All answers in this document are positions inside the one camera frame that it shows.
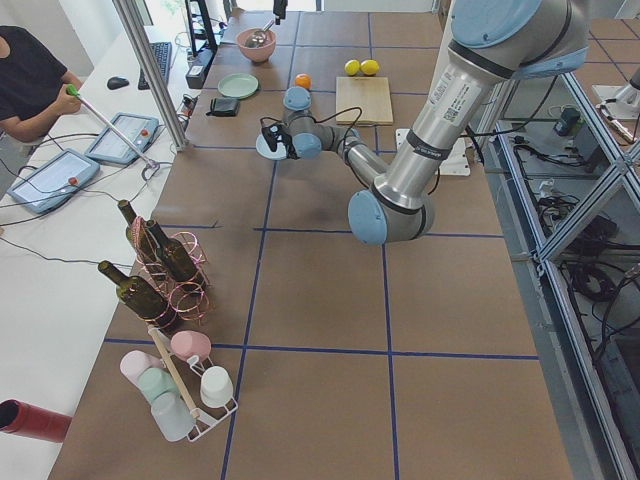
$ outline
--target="person's hand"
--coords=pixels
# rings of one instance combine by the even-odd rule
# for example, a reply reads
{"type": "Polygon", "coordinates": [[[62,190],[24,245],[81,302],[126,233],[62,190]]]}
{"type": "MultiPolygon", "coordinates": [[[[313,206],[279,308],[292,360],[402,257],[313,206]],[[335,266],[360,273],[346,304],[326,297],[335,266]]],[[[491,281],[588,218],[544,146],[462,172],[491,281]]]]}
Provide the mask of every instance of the person's hand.
{"type": "Polygon", "coordinates": [[[67,93],[67,86],[67,84],[62,85],[60,92],[58,92],[58,98],[53,102],[53,107],[58,115],[76,113],[82,106],[80,100],[67,93]]]}

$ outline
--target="black mouse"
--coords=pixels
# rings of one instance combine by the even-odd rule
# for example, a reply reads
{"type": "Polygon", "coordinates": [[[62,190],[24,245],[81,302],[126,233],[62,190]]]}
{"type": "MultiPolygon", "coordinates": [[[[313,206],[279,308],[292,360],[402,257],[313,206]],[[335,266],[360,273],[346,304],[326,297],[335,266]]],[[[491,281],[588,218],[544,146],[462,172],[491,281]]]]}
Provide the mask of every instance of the black mouse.
{"type": "Polygon", "coordinates": [[[129,85],[129,80],[122,77],[111,77],[107,80],[107,88],[109,90],[116,90],[118,88],[126,87],[129,85]]]}

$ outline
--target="dark glass bottle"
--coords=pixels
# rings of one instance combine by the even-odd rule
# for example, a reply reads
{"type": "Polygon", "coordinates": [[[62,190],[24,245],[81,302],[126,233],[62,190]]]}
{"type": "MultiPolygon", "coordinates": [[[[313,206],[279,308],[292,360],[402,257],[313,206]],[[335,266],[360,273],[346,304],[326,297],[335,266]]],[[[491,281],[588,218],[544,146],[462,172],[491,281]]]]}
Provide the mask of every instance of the dark glass bottle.
{"type": "MultiPolygon", "coordinates": [[[[118,202],[118,209],[127,222],[127,228],[125,230],[127,240],[129,240],[129,243],[135,249],[131,227],[138,215],[136,215],[136,212],[131,206],[129,200],[120,200],[118,202]]],[[[142,263],[144,263],[144,266],[146,267],[149,275],[151,275],[151,278],[156,283],[156,285],[159,285],[166,280],[167,275],[164,271],[164,268],[162,268],[162,265],[160,265],[158,257],[156,257],[156,242],[147,232],[146,222],[144,220],[142,221],[142,228],[140,229],[139,235],[140,239],[138,242],[138,251],[140,260],[142,261],[142,263]]]]}
{"type": "MultiPolygon", "coordinates": [[[[178,283],[190,282],[204,289],[207,286],[206,280],[193,263],[193,259],[189,256],[184,245],[179,240],[168,237],[155,220],[147,221],[147,229],[158,244],[156,256],[167,268],[171,278],[178,283]]],[[[196,285],[183,285],[183,289],[186,291],[193,291],[197,288],[196,285]]]]}
{"type": "Polygon", "coordinates": [[[120,301],[148,325],[171,334],[182,323],[182,318],[169,306],[169,302],[144,278],[137,275],[129,277],[107,260],[100,262],[98,270],[117,285],[116,295],[120,301]]]}

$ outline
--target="wooden panel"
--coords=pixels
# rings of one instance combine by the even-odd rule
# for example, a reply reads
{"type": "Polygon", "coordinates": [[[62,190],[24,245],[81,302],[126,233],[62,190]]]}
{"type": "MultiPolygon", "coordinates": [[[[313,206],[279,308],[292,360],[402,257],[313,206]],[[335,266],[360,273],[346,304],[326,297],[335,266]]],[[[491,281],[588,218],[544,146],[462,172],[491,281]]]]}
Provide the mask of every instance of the wooden panel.
{"type": "MultiPolygon", "coordinates": [[[[387,77],[337,77],[336,112],[361,107],[362,116],[356,125],[392,125],[391,95],[387,77]]],[[[352,123],[358,111],[345,112],[336,117],[339,125],[352,123]]]]}

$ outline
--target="wooden handle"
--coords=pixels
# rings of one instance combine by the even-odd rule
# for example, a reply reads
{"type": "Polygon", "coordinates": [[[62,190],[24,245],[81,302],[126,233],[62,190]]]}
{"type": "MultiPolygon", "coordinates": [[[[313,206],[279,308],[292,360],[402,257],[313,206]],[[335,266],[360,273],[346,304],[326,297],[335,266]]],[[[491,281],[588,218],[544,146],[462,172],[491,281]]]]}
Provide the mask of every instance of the wooden handle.
{"type": "Polygon", "coordinates": [[[160,336],[158,335],[158,330],[155,328],[150,328],[149,335],[151,335],[151,338],[153,339],[153,343],[156,344],[156,348],[158,349],[158,352],[160,352],[160,356],[162,357],[164,364],[167,366],[167,369],[171,374],[171,378],[173,378],[173,381],[176,382],[176,385],[178,386],[178,390],[180,391],[180,395],[184,399],[185,403],[187,404],[187,407],[189,408],[189,411],[191,412],[191,416],[193,418],[198,418],[200,416],[198,407],[196,407],[196,404],[193,401],[193,398],[191,398],[191,394],[189,393],[189,390],[187,390],[187,386],[182,381],[182,377],[178,373],[178,370],[176,370],[176,366],[173,364],[173,361],[171,360],[171,355],[169,355],[169,352],[167,351],[164,344],[162,343],[162,340],[160,340],[160,336]]]}

